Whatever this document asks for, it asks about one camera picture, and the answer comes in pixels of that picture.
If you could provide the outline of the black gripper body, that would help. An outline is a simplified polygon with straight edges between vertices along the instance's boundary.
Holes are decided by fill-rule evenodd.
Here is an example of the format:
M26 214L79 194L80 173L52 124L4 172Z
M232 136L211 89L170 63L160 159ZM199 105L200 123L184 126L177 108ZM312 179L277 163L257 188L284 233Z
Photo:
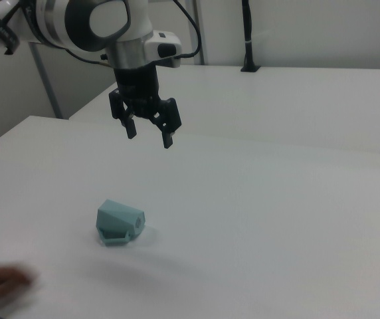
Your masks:
M156 65L133 69L114 69L119 93L135 116L152 118L160 101Z

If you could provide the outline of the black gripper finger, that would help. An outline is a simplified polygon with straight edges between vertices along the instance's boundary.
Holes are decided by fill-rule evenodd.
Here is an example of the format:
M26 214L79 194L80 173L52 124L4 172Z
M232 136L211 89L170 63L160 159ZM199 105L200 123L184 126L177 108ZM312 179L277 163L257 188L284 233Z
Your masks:
M151 104L149 120L157 126L162 135L163 147L170 148L173 145L173 135L181 126L181 118L177 103L174 98L167 100L154 100Z
M113 119L119 120L121 125L126 129L127 137L129 139L133 139L137 135L133 120L133 108L124 102L124 99L118 89L111 91L108 97Z

